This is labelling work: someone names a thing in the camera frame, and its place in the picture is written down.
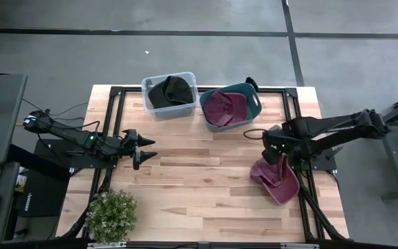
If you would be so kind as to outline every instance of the wooden table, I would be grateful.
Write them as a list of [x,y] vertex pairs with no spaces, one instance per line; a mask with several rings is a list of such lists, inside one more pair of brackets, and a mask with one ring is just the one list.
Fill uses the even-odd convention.
[[[93,86],[85,123],[104,120],[110,87]],[[302,116],[320,118],[315,88],[297,90]],[[142,94],[127,93],[121,130],[137,129],[145,138],[156,141],[143,150],[158,152],[138,171],[133,170],[131,160],[126,158],[113,172],[111,187],[131,192],[138,201],[138,222],[131,240],[304,241],[297,197],[285,205],[277,205],[263,187],[249,179],[250,167],[261,157],[263,146],[260,140],[244,138],[242,132],[269,129],[285,120],[279,94],[260,94],[259,98],[263,110],[252,124],[211,133],[199,106],[195,116],[155,122],[142,107]],[[114,122],[112,118],[109,135]],[[67,232],[87,206],[93,172],[84,169],[71,178],[57,235]],[[334,179],[325,172],[314,172],[314,181],[321,209],[347,237]],[[309,206],[308,210],[316,234]]]

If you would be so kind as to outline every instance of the teal basket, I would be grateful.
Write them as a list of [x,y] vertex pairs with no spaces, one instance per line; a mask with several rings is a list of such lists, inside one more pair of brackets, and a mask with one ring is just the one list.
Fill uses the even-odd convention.
[[220,89],[214,89],[214,90],[204,92],[199,98],[202,112],[204,111],[205,101],[207,101],[208,97],[215,91],[222,91],[223,93],[241,93],[241,94],[245,95],[245,97],[247,98],[248,110],[247,110],[247,120],[246,121],[239,122],[237,124],[232,124],[232,125],[229,125],[226,127],[217,127],[215,125],[212,125],[205,118],[205,123],[207,124],[207,128],[212,132],[221,132],[221,131],[225,131],[225,130],[228,130],[228,129],[231,129],[234,127],[239,127],[242,125],[249,124],[262,111],[262,104],[260,103],[259,97],[257,96],[257,93],[254,90],[254,87],[248,83],[240,83],[240,84],[234,84],[231,86],[222,87]]

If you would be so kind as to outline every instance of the potted plant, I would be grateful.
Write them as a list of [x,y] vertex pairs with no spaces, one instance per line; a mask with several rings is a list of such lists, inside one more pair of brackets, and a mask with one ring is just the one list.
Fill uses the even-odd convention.
[[136,207],[133,196],[122,190],[95,195],[85,221],[90,238],[100,243],[127,240],[137,221]]

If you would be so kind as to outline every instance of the gray floor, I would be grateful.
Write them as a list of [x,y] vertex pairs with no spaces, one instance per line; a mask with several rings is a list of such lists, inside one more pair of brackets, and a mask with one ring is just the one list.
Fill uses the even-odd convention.
[[[289,5],[296,32],[398,33],[398,0]],[[0,0],[0,27],[11,28],[283,32],[284,20],[280,0]],[[305,85],[316,87],[324,116],[386,111],[398,101],[398,39],[296,44]],[[194,72],[199,84],[252,76],[261,85],[296,86],[288,38],[0,34],[0,72],[27,73],[25,98],[54,112],[87,101],[93,84],[139,84],[180,71]],[[23,103],[19,120],[31,110]],[[14,143],[33,150],[36,136],[16,129]],[[398,188],[382,143],[351,142],[336,160],[350,237],[398,245],[398,201],[380,199]],[[47,228],[32,238],[48,235]]]

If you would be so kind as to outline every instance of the maroon baseball cap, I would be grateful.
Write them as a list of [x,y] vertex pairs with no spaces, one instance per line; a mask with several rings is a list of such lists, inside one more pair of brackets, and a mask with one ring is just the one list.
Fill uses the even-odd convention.
[[215,91],[204,103],[208,122],[217,127],[234,125],[247,119],[247,98],[240,93]]
[[269,195],[282,205],[295,197],[300,190],[296,175],[288,166],[288,156],[283,154],[277,164],[270,165],[265,159],[257,161],[249,174],[260,183]]

